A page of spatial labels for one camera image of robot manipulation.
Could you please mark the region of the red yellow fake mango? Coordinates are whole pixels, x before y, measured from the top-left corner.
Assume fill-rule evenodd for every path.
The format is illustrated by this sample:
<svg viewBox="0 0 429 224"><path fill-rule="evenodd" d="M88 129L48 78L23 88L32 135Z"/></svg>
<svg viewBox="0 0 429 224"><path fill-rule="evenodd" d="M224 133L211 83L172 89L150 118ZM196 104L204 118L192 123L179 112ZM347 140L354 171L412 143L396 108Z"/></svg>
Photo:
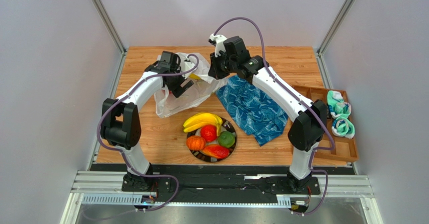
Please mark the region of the red yellow fake mango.
<svg viewBox="0 0 429 224"><path fill-rule="evenodd" d="M228 148L216 144L207 145L201 152L216 159L225 159L230 155Z"/></svg>

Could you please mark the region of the green fake lime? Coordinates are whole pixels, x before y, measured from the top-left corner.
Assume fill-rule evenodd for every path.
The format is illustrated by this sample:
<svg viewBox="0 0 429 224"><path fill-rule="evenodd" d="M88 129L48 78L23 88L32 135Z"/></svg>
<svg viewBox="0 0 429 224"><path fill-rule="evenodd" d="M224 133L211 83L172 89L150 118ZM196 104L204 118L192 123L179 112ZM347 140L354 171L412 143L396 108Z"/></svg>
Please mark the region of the green fake lime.
<svg viewBox="0 0 429 224"><path fill-rule="evenodd" d="M221 134L217 138L217 141L218 141L219 145L221 145L225 148L230 148L235 144L236 138L231 132L223 131L223 132L221 132Z"/></svg>

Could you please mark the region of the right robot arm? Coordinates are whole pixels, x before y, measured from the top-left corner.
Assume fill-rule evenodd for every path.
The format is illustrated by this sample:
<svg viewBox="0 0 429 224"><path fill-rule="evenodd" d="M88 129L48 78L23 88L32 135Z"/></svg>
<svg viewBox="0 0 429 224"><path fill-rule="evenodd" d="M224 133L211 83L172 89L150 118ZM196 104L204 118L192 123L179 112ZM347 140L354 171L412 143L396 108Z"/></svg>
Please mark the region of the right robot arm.
<svg viewBox="0 0 429 224"><path fill-rule="evenodd" d="M271 97L288 115L292 121L288 139L294 147L288 178L297 186L307 183L313 151L326 130L327 105L299 94L269 66L264 55L251 56L241 37L211 34L208 41L215 47L209 76L219 80L234 73Z"/></svg>

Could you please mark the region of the yellow fake banana bunch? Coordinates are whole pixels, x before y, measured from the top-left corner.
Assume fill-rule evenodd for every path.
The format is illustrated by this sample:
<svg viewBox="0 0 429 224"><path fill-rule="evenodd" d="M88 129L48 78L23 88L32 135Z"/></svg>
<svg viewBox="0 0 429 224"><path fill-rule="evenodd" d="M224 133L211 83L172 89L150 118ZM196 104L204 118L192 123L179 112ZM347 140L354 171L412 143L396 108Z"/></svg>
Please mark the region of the yellow fake banana bunch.
<svg viewBox="0 0 429 224"><path fill-rule="evenodd" d="M221 125L223 123L223 120L221 117L212 114L212 113L198 113L190 118L188 118L183 123L183 128L185 133L193 132L197 129L200 129L206 125L213 125L216 127L217 136L221 134L222 128Z"/></svg>

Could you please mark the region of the white printed plastic bag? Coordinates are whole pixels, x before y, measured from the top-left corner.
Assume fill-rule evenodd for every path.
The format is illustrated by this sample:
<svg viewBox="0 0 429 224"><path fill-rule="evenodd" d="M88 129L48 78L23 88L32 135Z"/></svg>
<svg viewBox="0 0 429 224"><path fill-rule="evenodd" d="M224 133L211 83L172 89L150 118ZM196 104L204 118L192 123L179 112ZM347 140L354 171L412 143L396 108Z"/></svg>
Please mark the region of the white printed plastic bag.
<svg viewBox="0 0 429 224"><path fill-rule="evenodd" d="M227 78L216 80L210 77L208 75L210 63L200 53L196 53L195 55L199 59L198 67L193 72L185 75L186 79L194 82L191 88L179 98L175 98L173 94L170 94L166 86L154 94L156 114L160 118L167 118L181 111L199 106L218 89L227 84ZM201 80L191 79L189 76L192 73L201 77Z"/></svg>

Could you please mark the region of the orange fake fruit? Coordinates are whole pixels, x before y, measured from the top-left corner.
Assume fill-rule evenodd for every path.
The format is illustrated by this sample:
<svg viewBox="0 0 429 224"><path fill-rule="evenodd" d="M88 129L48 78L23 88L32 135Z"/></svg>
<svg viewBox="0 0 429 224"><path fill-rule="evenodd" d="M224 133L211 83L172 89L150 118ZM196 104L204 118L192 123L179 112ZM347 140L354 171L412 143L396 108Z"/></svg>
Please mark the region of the orange fake fruit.
<svg viewBox="0 0 429 224"><path fill-rule="evenodd" d="M186 145L191 151L203 150L206 146L206 140L197 135L192 135L186 140Z"/></svg>

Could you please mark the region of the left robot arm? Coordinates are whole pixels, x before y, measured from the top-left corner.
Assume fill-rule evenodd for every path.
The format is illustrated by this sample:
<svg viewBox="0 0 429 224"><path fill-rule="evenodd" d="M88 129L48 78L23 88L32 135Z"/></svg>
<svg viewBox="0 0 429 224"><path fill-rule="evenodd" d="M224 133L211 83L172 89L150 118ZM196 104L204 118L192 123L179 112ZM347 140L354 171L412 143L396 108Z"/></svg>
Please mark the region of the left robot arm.
<svg viewBox="0 0 429 224"><path fill-rule="evenodd" d="M127 166L126 180L136 182L144 189L152 185L156 176L139 146L139 112L163 87L168 87L178 98L193 85L187 77L197 69L199 59L195 54L189 54L185 62L191 62L192 57L195 62L190 64L191 68L183 70L178 54L163 51L161 58L150 64L129 90L116 99L107 98L102 104L102 116L97 124L97 141L102 147L121 154Z"/></svg>

